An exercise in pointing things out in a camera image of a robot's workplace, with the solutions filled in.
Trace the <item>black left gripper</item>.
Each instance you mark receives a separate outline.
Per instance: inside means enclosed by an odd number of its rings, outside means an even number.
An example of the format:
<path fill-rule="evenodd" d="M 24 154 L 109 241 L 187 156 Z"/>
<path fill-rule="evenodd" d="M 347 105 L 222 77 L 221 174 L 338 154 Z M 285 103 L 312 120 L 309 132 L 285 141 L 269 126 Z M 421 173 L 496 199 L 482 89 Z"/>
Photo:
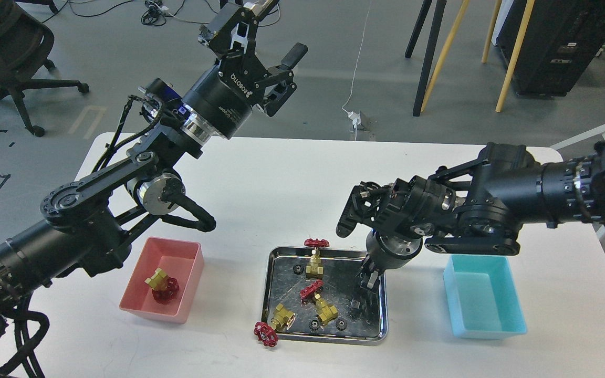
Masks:
<path fill-rule="evenodd" d="M 293 68 L 308 52 L 295 43 L 278 66 L 265 69 L 255 54 L 258 26 L 279 1 L 227 2 L 207 24 L 199 42 L 216 56 L 182 100 L 225 139 L 230 139 L 259 105 L 273 117 L 296 90 Z M 228 55 L 237 51 L 238 55 Z"/>

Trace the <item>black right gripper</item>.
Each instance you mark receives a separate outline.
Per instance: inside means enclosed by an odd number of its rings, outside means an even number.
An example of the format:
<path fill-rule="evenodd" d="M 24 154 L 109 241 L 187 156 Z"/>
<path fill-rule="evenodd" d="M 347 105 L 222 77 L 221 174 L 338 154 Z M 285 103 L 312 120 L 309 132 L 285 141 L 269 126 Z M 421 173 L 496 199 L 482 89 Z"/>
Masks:
<path fill-rule="evenodd" d="M 422 244 L 422 239 L 403 240 L 372 230 L 367 235 L 367 256 L 356 274 L 356 285 L 370 292 L 378 292 L 382 272 L 404 266 L 420 253 Z"/>

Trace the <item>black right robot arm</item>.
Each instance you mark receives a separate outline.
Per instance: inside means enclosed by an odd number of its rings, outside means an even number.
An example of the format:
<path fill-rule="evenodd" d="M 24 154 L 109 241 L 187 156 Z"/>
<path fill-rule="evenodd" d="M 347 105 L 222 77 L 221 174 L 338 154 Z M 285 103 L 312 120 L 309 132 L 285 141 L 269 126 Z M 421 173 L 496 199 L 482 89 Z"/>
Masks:
<path fill-rule="evenodd" d="M 385 270 L 422 247 L 440 254 L 515 256 L 524 224 L 549 229 L 579 221 L 605 227 L 605 140 L 595 153 L 541 164 L 523 144 L 488 143 L 475 160 L 380 186 L 353 187 L 336 227 L 345 238 L 364 224 L 368 256 L 358 284 L 376 291 Z"/>

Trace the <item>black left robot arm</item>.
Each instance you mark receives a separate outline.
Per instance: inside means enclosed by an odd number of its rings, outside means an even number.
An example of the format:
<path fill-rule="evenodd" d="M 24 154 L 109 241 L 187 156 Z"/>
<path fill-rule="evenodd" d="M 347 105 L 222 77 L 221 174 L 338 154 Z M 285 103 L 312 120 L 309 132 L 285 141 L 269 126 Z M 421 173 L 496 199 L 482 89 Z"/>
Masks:
<path fill-rule="evenodd" d="M 63 184 L 40 204 L 44 219 L 0 244 L 0 377 L 18 366 L 41 377 L 36 347 L 48 317 L 29 309 L 32 292 L 82 268 L 122 268 L 130 246 L 156 221 L 211 232 L 216 220 L 185 194 L 174 165 L 202 155 L 213 136 L 230 139 L 258 108 L 273 117 L 296 90 L 297 43 L 266 68 L 255 54 L 257 29 L 277 1 L 225 2 L 200 26 L 215 64 L 180 96 L 161 79 L 131 95 L 111 144 L 91 174 Z"/>

